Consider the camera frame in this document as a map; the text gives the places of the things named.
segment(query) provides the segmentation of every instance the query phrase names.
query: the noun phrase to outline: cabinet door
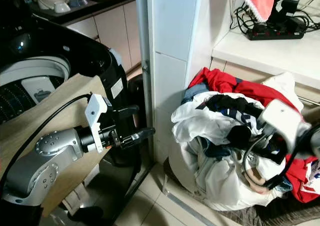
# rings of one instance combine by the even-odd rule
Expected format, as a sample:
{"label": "cabinet door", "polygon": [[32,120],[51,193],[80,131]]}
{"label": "cabinet door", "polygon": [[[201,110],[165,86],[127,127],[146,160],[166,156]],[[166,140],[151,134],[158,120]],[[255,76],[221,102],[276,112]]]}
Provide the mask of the cabinet door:
{"label": "cabinet door", "polygon": [[136,1],[132,1],[130,3],[125,4],[123,8],[126,31],[128,33],[129,40],[131,65],[135,66],[136,64],[141,62]]}
{"label": "cabinet door", "polygon": [[67,26],[67,28],[92,39],[97,39],[99,37],[94,17],[89,17],[79,22],[70,24]]}
{"label": "cabinet door", "polygon": [[125,71],[131,68],[124,7],[119,6],[94,16],[100,42],[115,49],[122,58]]}

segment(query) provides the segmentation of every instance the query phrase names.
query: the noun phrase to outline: white shelf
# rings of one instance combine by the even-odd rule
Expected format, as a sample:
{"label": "white shelf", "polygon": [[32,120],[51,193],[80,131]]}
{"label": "white shelf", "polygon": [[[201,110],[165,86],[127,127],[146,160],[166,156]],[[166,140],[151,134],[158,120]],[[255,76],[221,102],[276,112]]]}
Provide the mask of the white shelf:
{"label": "white shelf", "polygon": [[296,82],[320,89],[320,30],[302,39],[259,41],[230,31],[212,56],[272,75],[291,72]]}

